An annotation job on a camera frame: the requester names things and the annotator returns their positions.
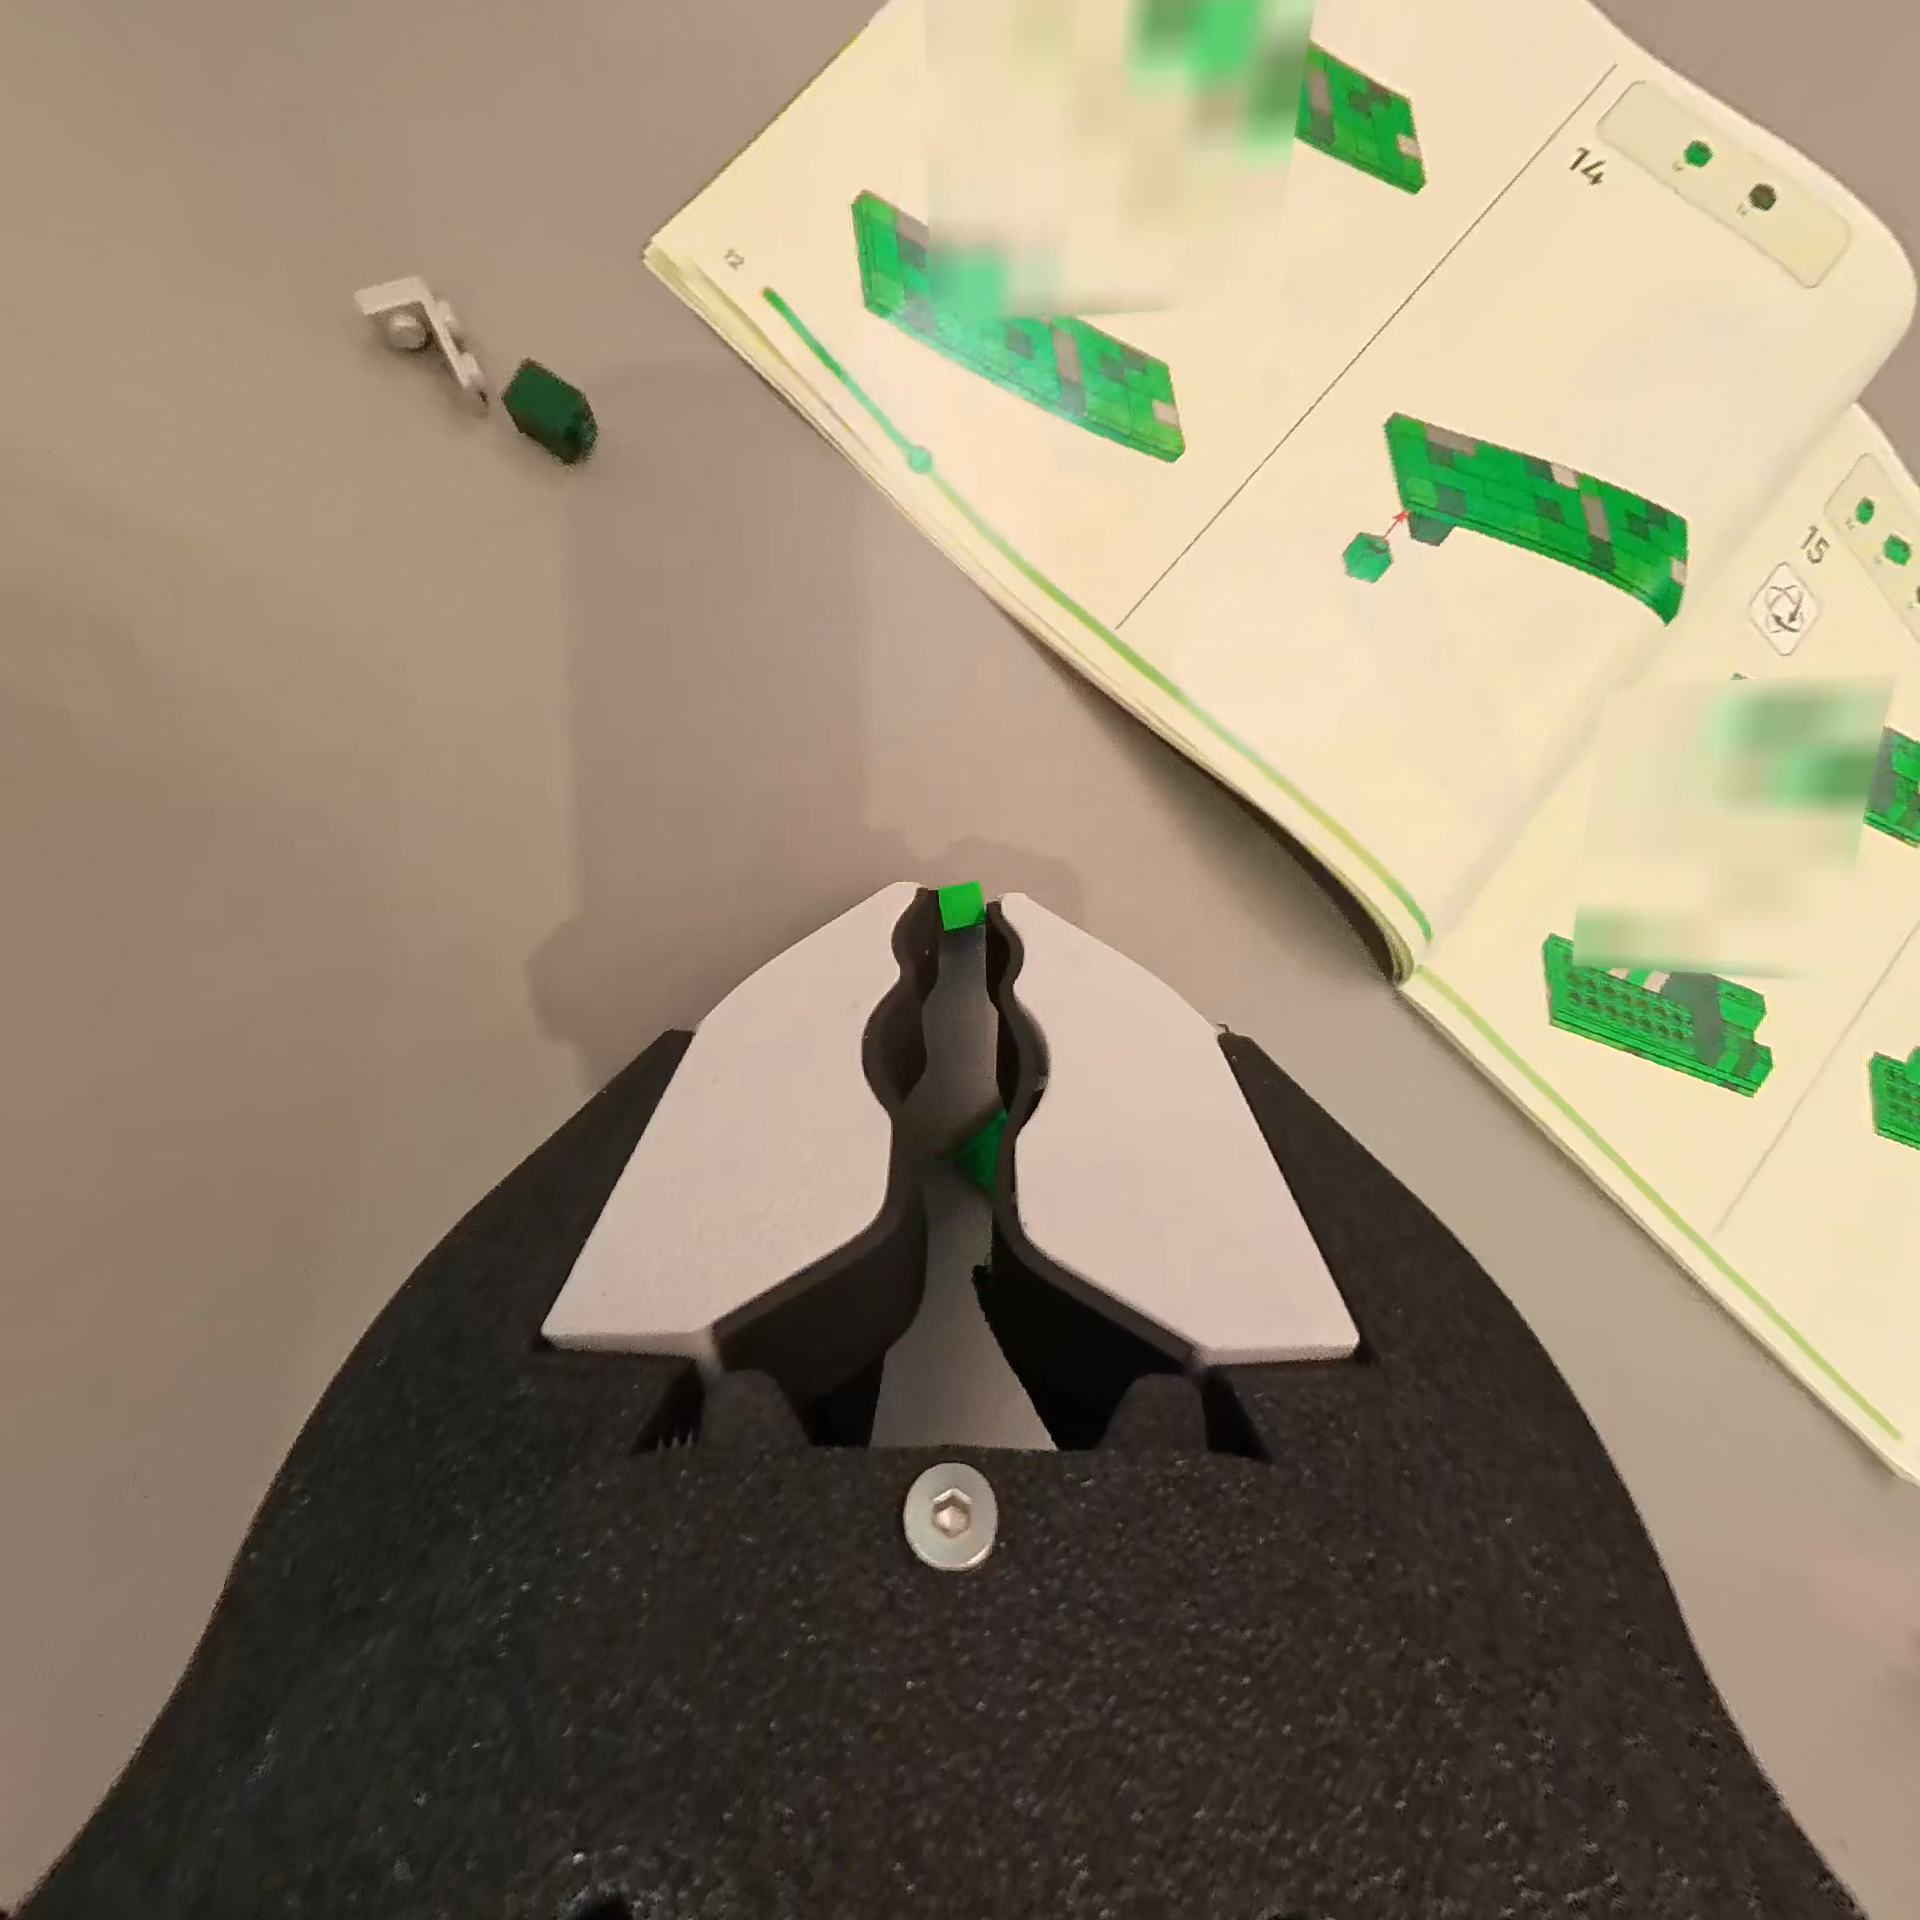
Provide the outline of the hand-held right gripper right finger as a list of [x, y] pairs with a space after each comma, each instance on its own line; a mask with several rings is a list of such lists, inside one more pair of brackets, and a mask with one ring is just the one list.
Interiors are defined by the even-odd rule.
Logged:
[[1003, 1121], [978, 1306], [1061, 1450], [1263, 1450], [1233, 1374], [1363, 1334], [1231, 1052], [1028, 894], [987, 910]]

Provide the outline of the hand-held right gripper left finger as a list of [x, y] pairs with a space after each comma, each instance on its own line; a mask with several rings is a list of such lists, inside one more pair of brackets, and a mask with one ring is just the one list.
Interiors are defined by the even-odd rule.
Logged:
[[774, 1379], [819, 1445], [873, 1439], [927, 1292], [907, 1106], [928, 1065], [942, 905], [887, 884], [691, 1032], [540, 1335]]

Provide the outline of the building instruction booklet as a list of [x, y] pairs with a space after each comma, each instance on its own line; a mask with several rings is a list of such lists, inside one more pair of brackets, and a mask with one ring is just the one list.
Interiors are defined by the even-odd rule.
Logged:
[[[1279, 219], [1188, 307], [990, 348], [884, 4], [647, 266], [1003, 612], [1310, 851], [1400, 992], [1916, 1482], [1916, 275], [1597, 4], [1327, 4]], [[1867, 693], [1780, 958], [1581, 923], [1615, 737]]]

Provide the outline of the dark green brick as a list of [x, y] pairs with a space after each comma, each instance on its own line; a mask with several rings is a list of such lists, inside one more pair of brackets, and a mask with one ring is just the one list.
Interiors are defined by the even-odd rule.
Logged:
[[598, 444], [589, 395], [534, 356], [525, 356], [501, 389], [513, 425], [564, 466], [584, 461]]

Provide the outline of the white bracket piece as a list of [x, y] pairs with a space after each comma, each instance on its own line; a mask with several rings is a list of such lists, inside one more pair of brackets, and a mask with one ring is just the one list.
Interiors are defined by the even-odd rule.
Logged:
[[401, 275], [353, 293], [361, 318], [401, 356], [440, 365], [471, 408], [490, 406], [488, 375], [469, 342], [469, 326], [425, 277]]

